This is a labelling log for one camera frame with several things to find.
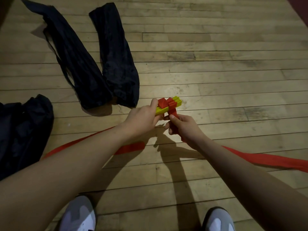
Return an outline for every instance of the red fabric strip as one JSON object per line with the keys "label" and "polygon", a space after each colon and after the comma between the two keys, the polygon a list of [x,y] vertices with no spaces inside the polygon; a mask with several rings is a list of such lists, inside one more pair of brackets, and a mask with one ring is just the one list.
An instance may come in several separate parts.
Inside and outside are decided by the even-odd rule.
{"label": "red fabric strip", "polygon": [[[47,157],[49,157],[49,156],[51,156],[53,154],[56,154],[57,152],[62,151],[65,148],[68,148],[68,147],[70,147],[70,146],[72,146],[72,145],[74,145],[76,143],[79,143],[82,140],[85,140],[85,139],[87,139],[87,138],[89,138],[89,137],[91,137],[93,135],[96,135],[98,133],[101,133],[103,131],[96,132],[96,133],[94,133],[92,135],[83,137],[83,138],[78,139],[78,140],[71,141],[69,143],[66,143],[66,144],[60,146],[60,147],[57,147],[56,149],[48,152],[42,159],[45,159],[45,158],[47,158]],[[133,143],[133,144],[129,144],[129,145],[124,145],[124,146],[120,147],[119,150],[115,153],[115,155],[129,153],[129,152],[132,152],[132,151],[139,151],[139,150],[143,150],[144,148],[145,148],[145,143],[140,141],[140,142],[137,142],[137,143]]]}
{"label": "red fabric strip", "polygon": [[270,154],[244,153],[229,147],[225,146],[223,147],[252,164],[282,167],[282,168],[292,168],[308,173],[308,160],[294,159],[294,158],[288,158],[284,156],[270,155]]}

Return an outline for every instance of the yellow object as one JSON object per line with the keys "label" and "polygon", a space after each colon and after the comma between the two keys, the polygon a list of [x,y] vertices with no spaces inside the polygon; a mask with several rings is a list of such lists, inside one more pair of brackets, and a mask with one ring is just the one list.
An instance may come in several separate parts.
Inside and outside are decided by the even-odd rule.
{"label": "yellow object", "polygon": [[[177,102],[176,106],[179,107],[181,106],[182,104],[182,101],[180,100],[179,97],[175,96],[172,98],[175,102]],[[155,115],[160,115],[160,114],[163,114],[163,113],[166,113],[169,111],[169,107],[166,107],[166,108],[163,108],[161,109],[160,107],[157,107],[156,108],[156,114]]]}

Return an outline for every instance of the wooden floor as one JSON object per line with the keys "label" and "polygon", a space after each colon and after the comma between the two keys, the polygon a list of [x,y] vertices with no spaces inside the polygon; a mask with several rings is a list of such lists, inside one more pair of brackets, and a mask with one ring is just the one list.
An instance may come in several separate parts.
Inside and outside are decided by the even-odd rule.
{"label": "wooden floor", "polygon": [[[139,72],[138,106],[177,95],[179,113],[193,116],[219,144],[308,159],[308,29],[286,0],[33,1],[54,5],[97,63],[98,37],[87,14],[114,1]],[[37,94],[51,100],[48,152],[122,122],[130,109],[102,107],[103,117],[84,112],[42,23],[14,1],[0,31],[0,102]],[[113,157],[84,187],[97,203],[96,230],[197,230],[213,206],[227,209],[239,231],[262,230],[209,163],[163,124],[141,138],[144,151]],[[308,196],[308,174],[264,170]]]}

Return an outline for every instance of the black cloth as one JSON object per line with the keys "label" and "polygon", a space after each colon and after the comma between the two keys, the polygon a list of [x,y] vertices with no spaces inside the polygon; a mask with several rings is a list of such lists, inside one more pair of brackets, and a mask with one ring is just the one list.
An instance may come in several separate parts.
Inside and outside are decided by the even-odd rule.
{"label": "black cloth", "polygon": [[40,160],[53,120],[52,104],[43,95],[25,104],[0,103],[0,180]]}
{"label": "black cloth", "polygon": [[89,14],[98,31],[102,74],[74,30],[55,7],[29,0],[22,2],[30,11],[43,15],[47,23],[46,31],[59,55],[58,63],[71,84],[67,69],[70,71],[74,89],[84,109],[104,105],[114,96],[120,105],[137,105],[139,77],[114,3],[107,3]]}
{"label": "black cloth", "polygon": [[103,76],[109,88],[118,104],[135,107],[139,99],[139,76],[116,5],[106,3],[89,16],[98,33]]}
{"label": "black cloth", "polygon": [[[58,63],[66,80],[75,89],[81,106],[90,109],[111,101],[113,93],[108,88],[100,69],[59,11],[54,6],[29,0],[22,2],[30,11],[43,15],[47,23],[45,31],[51,36],[58,53]],[[74,84],[68,77],[67,69]]]}

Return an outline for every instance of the sneaker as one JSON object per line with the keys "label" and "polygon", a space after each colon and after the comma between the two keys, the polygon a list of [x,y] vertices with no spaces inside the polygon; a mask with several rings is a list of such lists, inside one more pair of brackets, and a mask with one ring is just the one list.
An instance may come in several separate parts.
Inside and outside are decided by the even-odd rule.
{"label": "sneaker", "polygon": [[203,231],[235,231],[233,220],[229,213],[221,207],[213,207],[205,215]]}
{"label": "sneaker", "polygon": [[59,231],[94,231],[95,224],[95,213],[90,200],[86,196],[78,196],[68,204]]}

